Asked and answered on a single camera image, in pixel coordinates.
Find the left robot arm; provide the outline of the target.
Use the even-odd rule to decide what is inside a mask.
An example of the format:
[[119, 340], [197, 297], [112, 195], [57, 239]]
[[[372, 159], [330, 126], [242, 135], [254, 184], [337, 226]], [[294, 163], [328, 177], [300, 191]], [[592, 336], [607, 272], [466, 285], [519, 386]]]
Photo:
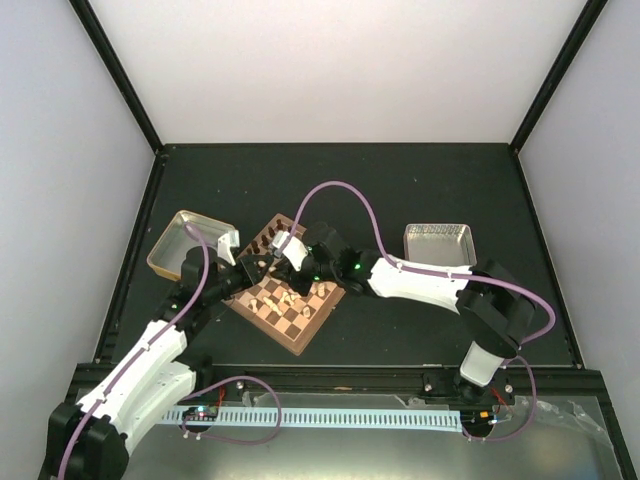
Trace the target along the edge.
[[50, 415], [43, 471], [57, 479], [120, 479], [149, 430], [176, 403], [207, 397], [215, 376], [207, 358], [185, 351], [214, 305], [257, 285], [273, 256], [235, 263], [210, 247], [190, 249], [178, 281], [139, 340], [111, 372], [75, 404]]

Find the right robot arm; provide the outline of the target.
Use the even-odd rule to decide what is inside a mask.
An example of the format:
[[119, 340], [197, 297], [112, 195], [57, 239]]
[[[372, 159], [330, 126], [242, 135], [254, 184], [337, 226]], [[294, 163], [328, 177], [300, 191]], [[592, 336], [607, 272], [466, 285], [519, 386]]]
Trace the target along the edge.
[[331, 281], [353, 295], [412, 300], [459, 315], [471, 344], [449, 386], [433, 388], [434, 397], [484, 402], [496, 371], [516, 357], [534, 317], [533, 301], [506, 287], [507, 273], [495, 262], [446, 269], [384, 257], [351, 247], [325, 223], [301, 237], [280, 231], [271, 247], [280, 259], [274, 276], [300, 295]]

